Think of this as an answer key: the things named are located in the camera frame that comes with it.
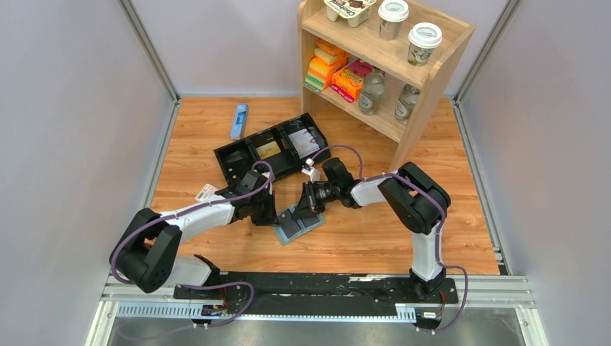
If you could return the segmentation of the teal leather card holder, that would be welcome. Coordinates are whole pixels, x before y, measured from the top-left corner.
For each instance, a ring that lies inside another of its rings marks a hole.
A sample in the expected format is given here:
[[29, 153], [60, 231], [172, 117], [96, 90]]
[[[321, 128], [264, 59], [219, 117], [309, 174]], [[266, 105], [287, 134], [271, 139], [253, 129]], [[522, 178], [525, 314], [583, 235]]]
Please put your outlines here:
[[293, 220], [292, 215], [294, 214], [295, 207], [296, 205], [291, 205], [278, 213], [277, 224], [272, 227], [279, 243], [283, 246], [326, 223], [322, 214], [314, 214], [308, 218]]

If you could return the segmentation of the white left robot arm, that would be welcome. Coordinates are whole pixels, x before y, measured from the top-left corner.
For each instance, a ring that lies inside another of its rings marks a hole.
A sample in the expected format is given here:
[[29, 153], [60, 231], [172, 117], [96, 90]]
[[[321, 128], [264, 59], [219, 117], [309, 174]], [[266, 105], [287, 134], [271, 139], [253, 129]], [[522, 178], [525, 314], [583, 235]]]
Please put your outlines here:
[[245, 218], [264, 226], [276, 222], [274, 175], [249, 170], [243, 179], [214, 192], [202, 202], [168, 212], [139, 210], [109, 258], [112, 276], [119, 282], [152, 293], [164, 285], [192, 288], [209, 299], [220, 290], [220, 279], [206, 259], [180, 257], [185, 241]]

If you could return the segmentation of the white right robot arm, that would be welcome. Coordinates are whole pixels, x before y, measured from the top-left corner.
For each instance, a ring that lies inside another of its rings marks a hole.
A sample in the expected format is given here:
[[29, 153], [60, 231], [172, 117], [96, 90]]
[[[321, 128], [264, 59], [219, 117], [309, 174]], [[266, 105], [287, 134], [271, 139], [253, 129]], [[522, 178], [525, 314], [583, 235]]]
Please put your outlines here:
[[353, 209], [376, 203], [389, 204], [411, 232], [411, 292], [419, 301], [431, 301], [439, 293], [446, 273], [439, 263], [440, 241], [436, 233], [451, 205], [449, 194], [411, 161], [394, 172], [367, 179], [355, 179], [338, 158], [325, 161], [322, 169], [327, 180], [303, 184], [301, 198], [291, 218], [296, 221], [317, 216], [334, 201]]

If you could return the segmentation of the gold card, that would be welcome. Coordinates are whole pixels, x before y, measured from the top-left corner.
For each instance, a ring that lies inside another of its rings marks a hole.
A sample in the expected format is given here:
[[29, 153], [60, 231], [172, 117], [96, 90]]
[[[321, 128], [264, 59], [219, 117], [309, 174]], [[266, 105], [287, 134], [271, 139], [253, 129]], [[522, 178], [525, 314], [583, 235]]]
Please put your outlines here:
[[271, 141], [256, 147], [256, 152], [261, 160], [279, 154], [281, 150], [282, 149], [276, 141]]

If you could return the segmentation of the black three-compartment tray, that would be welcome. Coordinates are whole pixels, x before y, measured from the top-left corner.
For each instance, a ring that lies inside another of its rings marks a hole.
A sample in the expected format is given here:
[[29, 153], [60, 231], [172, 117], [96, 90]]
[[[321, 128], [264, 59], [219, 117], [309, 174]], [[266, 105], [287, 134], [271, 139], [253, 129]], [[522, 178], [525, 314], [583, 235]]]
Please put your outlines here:
[[272, 167], [276, 179], [300, 172], [307, 159], [319, 163], [329, 158], [328, 151], [314, 156], [327, 146], [325, 135], [310, 114], [304, 113], [221, 146], [214, 154], [227, 184], [233, 185], [259, 160]]

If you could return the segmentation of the blue rectangular box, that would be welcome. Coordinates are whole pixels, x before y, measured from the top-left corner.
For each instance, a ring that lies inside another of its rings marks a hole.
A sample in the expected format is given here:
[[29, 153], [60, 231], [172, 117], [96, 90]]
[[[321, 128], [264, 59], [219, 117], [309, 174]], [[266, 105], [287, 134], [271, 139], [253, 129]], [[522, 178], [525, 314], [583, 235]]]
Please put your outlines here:
[[246, 119], [248, 114], [248, 105], [240, 103], [236, 105], [236, 111], [233, 117], [232, 127], [230, 131], [230, 139], [237, 141], [242, 139], [246, 127]]

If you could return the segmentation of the orange snack box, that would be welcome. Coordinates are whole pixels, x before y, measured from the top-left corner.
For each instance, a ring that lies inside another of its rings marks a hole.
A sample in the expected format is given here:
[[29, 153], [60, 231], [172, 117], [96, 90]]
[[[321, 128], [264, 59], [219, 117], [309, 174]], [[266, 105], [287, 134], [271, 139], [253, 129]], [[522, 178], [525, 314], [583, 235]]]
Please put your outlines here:
[[360, 95], [365, 77], [372, 71], [372, 65], [357, 59], [336, 71], [329, 87], [345, 101], [353, 103]]

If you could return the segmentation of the glass bottle left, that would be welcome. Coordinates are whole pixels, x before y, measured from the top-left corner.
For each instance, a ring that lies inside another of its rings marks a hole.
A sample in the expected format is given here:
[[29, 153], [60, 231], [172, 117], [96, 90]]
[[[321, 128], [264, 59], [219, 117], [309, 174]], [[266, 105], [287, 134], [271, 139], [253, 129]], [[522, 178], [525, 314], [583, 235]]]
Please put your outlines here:
[[379, 68], [374, 67], [363, 81], [358, 99], [360, 112], [364, 115], [374, 115], [378, 111], [384, 91], [384, 73]]

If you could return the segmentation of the glass bottle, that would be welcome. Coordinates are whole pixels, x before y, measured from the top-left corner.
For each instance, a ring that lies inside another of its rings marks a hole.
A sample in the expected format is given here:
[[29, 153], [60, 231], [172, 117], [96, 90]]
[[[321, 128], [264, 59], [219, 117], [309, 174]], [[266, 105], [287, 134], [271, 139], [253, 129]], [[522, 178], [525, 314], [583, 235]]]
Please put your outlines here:
[[360, 112], [364, 115], [374, 115], [378, 111], [384, 91], [384, 73], [379, 68], [374, 67], [363, 81], [358, 99]]
[[406, 84], [398, 98], [398, 103], [395, 108], [395, 118], [400, 124], [407, 124], [416, 107], [420, 95], [420, 90], [416, 87]]

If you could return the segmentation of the glass bottle right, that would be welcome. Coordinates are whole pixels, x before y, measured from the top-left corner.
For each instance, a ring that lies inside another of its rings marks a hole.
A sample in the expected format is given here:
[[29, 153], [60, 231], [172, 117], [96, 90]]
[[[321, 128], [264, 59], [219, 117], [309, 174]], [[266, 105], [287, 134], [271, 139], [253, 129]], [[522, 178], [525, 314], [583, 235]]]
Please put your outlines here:
[[395, 118], [400, 124], [407, 124], [416, 107], [420, 95], [420, 90], [416, 87], [406, 84], [398, 98], [398, 103], [395, 108]]

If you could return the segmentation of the stacked colourful sponges pack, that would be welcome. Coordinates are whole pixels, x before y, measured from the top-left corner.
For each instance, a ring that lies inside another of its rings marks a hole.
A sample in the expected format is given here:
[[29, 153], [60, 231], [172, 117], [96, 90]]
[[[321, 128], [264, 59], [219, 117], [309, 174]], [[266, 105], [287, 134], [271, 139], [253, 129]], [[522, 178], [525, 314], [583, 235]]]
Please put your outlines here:
[[318, 39], [314, 57], [306, 70], [303, 86], [315, 93], [325, 90], [331, 84], [333, 74], [347, 64], [349, 56], [347, 51]]

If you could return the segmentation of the chocolate pudding cup pack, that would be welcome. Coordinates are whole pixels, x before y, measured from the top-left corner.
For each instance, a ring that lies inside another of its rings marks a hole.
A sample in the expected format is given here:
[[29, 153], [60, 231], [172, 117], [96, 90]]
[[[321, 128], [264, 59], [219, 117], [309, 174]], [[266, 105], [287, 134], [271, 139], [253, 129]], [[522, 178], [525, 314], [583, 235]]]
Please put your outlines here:
[[338, 18], [347, 20], [349, 27], [356, 28], [370, 18], [376, 0], [324, 0], [327, 18], [336, 22]]

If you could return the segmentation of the paper coffee cup right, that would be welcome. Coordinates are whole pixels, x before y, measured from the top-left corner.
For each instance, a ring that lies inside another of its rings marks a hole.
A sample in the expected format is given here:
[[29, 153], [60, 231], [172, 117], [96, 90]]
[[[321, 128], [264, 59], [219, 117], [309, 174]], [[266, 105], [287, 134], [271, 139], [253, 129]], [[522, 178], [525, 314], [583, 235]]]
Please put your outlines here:
[[412, 27], [408, 36], [410, 45], [407, 61], [412, 66], [425, 64], [433, 50], [441, 45], [441, 29], [429, 22], [420, 22]]

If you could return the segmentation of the paper coffee cup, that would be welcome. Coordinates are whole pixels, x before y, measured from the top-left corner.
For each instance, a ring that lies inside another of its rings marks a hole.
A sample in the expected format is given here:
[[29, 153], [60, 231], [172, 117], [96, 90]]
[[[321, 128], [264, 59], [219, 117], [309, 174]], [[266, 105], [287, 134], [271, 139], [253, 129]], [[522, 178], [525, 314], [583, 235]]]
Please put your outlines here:
[[378, 7], [379, 36], [383, 40], [395, 40], [402, 23], [409, 16], [409, 5], [403, 0], [384, 0]]
[[420, 22], [412, 27], [408, 36], [410, 45], [407, 61], [412, 66], [425, 64], [433, 50], [441, 45], [441, 29], [429, 22]]

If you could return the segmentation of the paper coffee cup left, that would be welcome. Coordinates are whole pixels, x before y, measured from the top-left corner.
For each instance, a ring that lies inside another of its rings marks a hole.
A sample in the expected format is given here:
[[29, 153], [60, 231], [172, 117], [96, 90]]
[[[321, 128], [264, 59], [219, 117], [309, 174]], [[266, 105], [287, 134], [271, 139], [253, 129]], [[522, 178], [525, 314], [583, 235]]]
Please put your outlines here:
[[403, 0], [384, 0], [378, 7], [379, 36], [383, 40], [395, 40], [402, 23], [409, 16], [409, 5]]

